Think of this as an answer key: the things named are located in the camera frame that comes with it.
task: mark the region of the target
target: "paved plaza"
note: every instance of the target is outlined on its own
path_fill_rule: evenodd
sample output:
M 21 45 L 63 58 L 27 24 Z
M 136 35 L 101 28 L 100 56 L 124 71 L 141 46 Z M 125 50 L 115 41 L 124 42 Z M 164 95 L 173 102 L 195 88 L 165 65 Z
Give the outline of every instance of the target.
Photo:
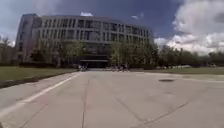
M 224 128 L 224 82 L 89 71 L 0 90 L 4 128 Z

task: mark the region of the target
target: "cloud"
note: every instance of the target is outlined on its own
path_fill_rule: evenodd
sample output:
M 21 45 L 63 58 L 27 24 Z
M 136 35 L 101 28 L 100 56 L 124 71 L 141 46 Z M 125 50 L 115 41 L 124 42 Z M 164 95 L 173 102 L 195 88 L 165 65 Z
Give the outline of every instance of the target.
M 93 16 L 93 14 L 89 12 L 81 12 L 80 16 Z
M 141 18 L 144 18 L 144 17 L 145 17 L 145 14 L 144 14 L 143 12 L 141 12 L 141 13 L 140 13 L 140 17 L 141 17 Z
M 185 0 L 173 22 L 176 30 L 194 35 L 224 30 L 223 0 Z
M 167 44 L 167 39 L 165 38 L 156 38 L 155 43 L 159 46 L 163 46 Z
M 25 13 L 56 14 L 61 0 L 1 0 L 0 33 L 15 40 L 20 18 Z
M 139 20 L 138 16 L 131 16 L 132 18 Z
M 134 15 L 134 16 L 131 16 L 131 17 L 136 19 L 136 20 L 139 20 L 139 19 L 145 18 L 145 14 L 143 12 L 141 12 L 140 14 Z
M 179 0 L 182 5 L 173 21 L 180 35 L 165 39 L 169 46 L 200 54 L 224 50 L 224 1 Z

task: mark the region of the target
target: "lawn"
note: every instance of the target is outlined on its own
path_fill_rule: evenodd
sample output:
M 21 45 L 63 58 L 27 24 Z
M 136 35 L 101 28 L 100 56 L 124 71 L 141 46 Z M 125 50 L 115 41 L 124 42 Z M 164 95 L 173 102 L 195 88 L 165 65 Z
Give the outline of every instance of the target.
M 0 67 L 0 81 L 19 80 L 33 76 L 55 75 L 73 71 L 72 69 L 40 69 L 20 67 Z
M 152 73 L 171 73 L 171 74 L 210 74 L 224 75 L 224 68 L 182 68 L 182 69 L 162 69 L 150 70 Z

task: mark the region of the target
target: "building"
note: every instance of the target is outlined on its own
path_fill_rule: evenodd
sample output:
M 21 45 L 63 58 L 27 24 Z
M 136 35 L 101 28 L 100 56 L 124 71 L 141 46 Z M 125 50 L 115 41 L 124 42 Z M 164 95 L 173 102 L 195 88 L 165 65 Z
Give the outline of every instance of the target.
M 16 39 L 18 59 L 31 61 L 32 51 L 40 44 L 54 53 L 62 40 L 84 42 L 85 56 L 81 62 L 101 67 L 108 63 L 111 43 L 150 42 L 153 40 L 153 35 L 146 27 L 106 17 L 71 15 L 40 17 L 36 14 L 25 14 L 21 18 Z

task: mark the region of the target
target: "pavement joint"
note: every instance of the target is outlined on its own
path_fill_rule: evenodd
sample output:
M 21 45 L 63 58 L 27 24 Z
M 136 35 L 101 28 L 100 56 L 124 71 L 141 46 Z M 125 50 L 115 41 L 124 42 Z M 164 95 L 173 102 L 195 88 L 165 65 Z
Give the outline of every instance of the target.
M 40 113 L 45 107 L 47 107 L 50 103 L 42 106 L 36 113 L 33 114 L 20 128 L 24 128 L 38 113 Z
M 196 95 L 195 97 L 193 97 L 193 98 L 192 98 L 191 100 L 189 100 L 188 102 L 186 102 L 186 103 L 180 105 L 179 107 L 177 107 L 177 108 L 174 109 L 173 111 L 170 111 L 170 112 L 168 112 L 168 113 L 166 113 L 166 114 L 164 114 L 164 115 L 162 115 L 162 116 L 160 116 L 160 117 L 158 117 L 158 118 L 156 118 L 156 119 L 154 119 L 154 120 L 148 121 L 147 123 L 145 123 L 145 125 L 150 125 L 150 124 L 152 124 L 152 123 L 154 123 L 154 122 L 156 122 L 156 121 L 158 121 L 158 120 L 160 120 L 160 119 L 162 119 L 162 118 L 164 118 L 164 117 L 167 117 L 167 116 L 173 114 L 174 112 L 180 110 L 181 108 L 186 107 L 187 105 L 189 105 L 190 103 L 194 102 L 196 99 L 198 99 L 201 95 L 203 95 L 204 93 L 206 93 L 206 92 L 207 92 L 208 90 L 210 90 L 210 89 L 211 89 L 210 87 L 205 88 L 205 89 L 202 90 L 198 95 Z
M 144 125 L 147 122 L 147 119 L 141 119 L 136 113 L 134 113 L 121 99 L 119 99 L 118 97 L 114 96 L 113 91 L 107 86 L 107 84 L 105 82 L 102 86 L 102 84 L 100 84 L 103 88 L 105 88 L 105 90 L 107 90 L 107 92 L 109 92 L 109 94 L 118 102 L 121 104 L 121 106 L 123 106 L 131 115 L 133 115 L 135 117 L 135 119 L 137 119 L 139 122 L 141 122 L 141 125 Z
M 85 93 L 83 98 L 83 113 L 82 113 L 82 128 L 85 128 L 85 115 L 86 115 L 86 102 L 88 99 L 88 88 L 90 80 L 88 79 L 87 84 L 85 85 Z

